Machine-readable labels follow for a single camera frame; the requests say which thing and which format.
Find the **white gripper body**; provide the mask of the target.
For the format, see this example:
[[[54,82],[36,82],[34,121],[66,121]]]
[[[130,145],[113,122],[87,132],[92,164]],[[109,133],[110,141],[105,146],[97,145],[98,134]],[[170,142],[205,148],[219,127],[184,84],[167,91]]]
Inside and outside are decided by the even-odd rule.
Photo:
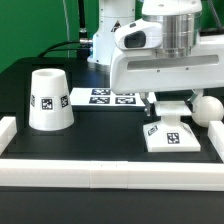
[[[143,19],[115,32],[116,94],[224,87],[224,34],[201,36],[190,18]]]

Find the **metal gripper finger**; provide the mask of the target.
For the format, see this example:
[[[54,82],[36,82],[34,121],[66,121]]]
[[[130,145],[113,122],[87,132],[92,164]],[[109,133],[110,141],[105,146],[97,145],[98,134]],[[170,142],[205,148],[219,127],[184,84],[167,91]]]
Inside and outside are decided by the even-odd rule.
[[[143,104],[145,105],[145,112],[147,116],[151,115],[151,105],[150,102],[148,100],[149,97],[149,93],[139,93],[140,95],[140,99],[143,102]]]
[[[187,100],[190,108],[192,110],[195,109],[197,101],[203,96],[203,90],[202,89],[193,89],[191,97]]]

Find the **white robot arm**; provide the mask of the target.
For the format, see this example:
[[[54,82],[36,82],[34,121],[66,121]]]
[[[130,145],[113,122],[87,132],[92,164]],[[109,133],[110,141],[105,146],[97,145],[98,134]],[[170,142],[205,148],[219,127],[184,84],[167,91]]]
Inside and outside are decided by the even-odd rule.
[[[88,61],[110,73],[115,94],[224,87],[224,34],[200,34],[201,0],[100,0],[102,18]]]

